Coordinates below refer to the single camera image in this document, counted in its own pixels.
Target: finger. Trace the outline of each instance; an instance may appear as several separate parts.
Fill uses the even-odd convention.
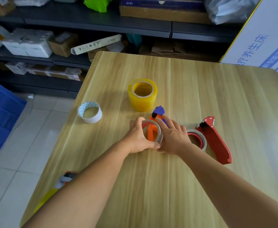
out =
[[[162,129],[162,130],[167,129],[167,125],[164,123],[163,120],[161,120],[160,118],[156,118],[156,121],[157,121],[158,125],[160,126],[160,129]]]
[[[187,133],[186,127],[185,126],[180,126],[182,132]]]
[[[135,125],[141,126],[142,125],[142,121],[144,121],[144,120],[145,120],[144,117],[136,118]]]
[[[148,148],[150,148],[150,149],[159,149],[160,144],[158,142],[148,141]]]
[[[175,128],[176,128],[177,130],[181,130],[181,128],[180,128],[178,122],[176,122],[176,121],[174,121],[174,120],[172,120],[172,122],[173,122],[173,124],[174,124],[174,126],[175,126]]]
[[[175,128],[175,126],[174,126],[172,120],[169,119],[167,115],[163,114],[162,117],[163,117],[163,119],[166,121],[166,124],[167,124],[168,128],[171,128],[171,129],[174,129],[174,128]]]
[[[135,126],[135,120],[131,120],[130,121],[130,129],[133,128]]]

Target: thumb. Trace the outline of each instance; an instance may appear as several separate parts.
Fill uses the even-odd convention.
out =
[[[160,144],[158,142],[148,141],[148,148],[150,148],[150,149],[159,149]]]

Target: clear tape roll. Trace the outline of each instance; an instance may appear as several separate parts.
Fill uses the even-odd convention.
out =
[[[152,80],[136,79],[129,84],[127,91],[135,110],[147,112],[154,108],[158,88]]]
[[[98,112],[91,118],[85,118],[84,112],[91,107],[98,108]],[[102,118],[102,110],[98,103],[95,101],[86,101],[81,104],[81,106],[78,107],[78,115],[88,124],[93,124],[98,122]]]
[[[203,141],[203,147],[202,147],[202,151],[205,151],[206,149],[206,144],[207,144],[207,141],[206,141],[206,138],[205,136],[198,130],[187,130],[188,133],[194,133],[194,134],[197,134]]]
[[[148,125],[155,125],[157,127],[158,130],[158,135],[157,138],[155,139],[155,142],[158,142],[159,144],[161,143],[162,139],[163,139],[163,133],[160,129],[160,126],[158,125],[157,122],[153,121],[153,120],[144,120],[142,121],[142,129]]]

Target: yellow object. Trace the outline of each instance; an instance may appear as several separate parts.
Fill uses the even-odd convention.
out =
[[[136,79],[129,84],[127,91],[135,110],[147,112],[154,109],[158,88],[153,81]]]
[[[41,201],[38,203],[38,205],[36,206],[34,213],[38,211],[38,209],[40,209],[41,206],[43,206],[43,204],[51,198],[52,195],[54,195],[59,189],[52,189],[50,191],[48,191],[46,193],[46,195],[44,195],[44,197],[41,199]]]

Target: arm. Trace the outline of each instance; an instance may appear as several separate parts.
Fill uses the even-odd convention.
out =
[[[54,194],[23,228],[95,227],[126,156],[160,147],[159,143],[145,139],[141,127],[143,120],[142,117],[132,120],[122,140]]]
[[[161,149],[178,155],[192,170],[229,227],[278,227],[278,202],[192,144],[184,126],[163,115]]]

